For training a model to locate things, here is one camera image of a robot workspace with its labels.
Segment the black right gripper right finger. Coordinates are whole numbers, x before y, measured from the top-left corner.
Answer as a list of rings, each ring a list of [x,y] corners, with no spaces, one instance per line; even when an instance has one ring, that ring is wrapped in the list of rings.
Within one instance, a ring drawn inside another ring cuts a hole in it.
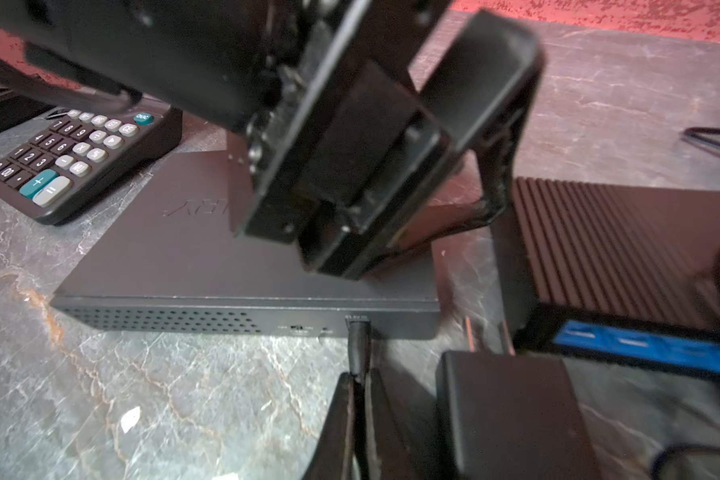
[[[365,377],[364,414],[368,478],[421,479],[397,427],[381,374],[375,368]]]

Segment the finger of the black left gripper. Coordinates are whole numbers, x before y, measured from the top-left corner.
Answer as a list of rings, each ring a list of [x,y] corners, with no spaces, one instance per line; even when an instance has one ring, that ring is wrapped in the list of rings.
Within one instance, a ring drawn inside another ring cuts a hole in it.
[[[487,11],[471,17],[420,97],[451,136],[455,157],[474,153],[482,194],[423,210],[397,251],[487,226],[509,206],[513,163],[542,72],[543,48],[530,29]]]

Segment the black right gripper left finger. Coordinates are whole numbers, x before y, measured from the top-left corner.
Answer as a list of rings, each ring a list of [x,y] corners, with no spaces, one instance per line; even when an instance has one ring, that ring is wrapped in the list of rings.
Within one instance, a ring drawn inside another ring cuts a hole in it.
[[[303,479],[348,480],[355,456],[355,386],[347,372],[338,377],[333,397]]]

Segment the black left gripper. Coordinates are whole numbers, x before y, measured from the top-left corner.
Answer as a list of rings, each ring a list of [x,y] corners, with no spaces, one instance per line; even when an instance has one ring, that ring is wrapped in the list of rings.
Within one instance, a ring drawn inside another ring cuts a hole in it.
[[[237,232],[357,278],[403,252],[455,143],[408,66],[444,1],[0,1],[0,29],[47,84],[0,59],[0,83],[121,113],[147,95],[242,134],[252,191]]]

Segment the black network switch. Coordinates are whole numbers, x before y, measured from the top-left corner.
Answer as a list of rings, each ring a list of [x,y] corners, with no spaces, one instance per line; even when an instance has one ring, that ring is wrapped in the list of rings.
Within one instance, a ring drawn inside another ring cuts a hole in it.
[[[720,381],[720,191],[518,178],[491,233],[517,350]]]
[[[424,255],[360,281],[311,274],[295,248],[235,236],[222,151],[173,154],[53,294],[100,330],[426,340],[440,319]]]

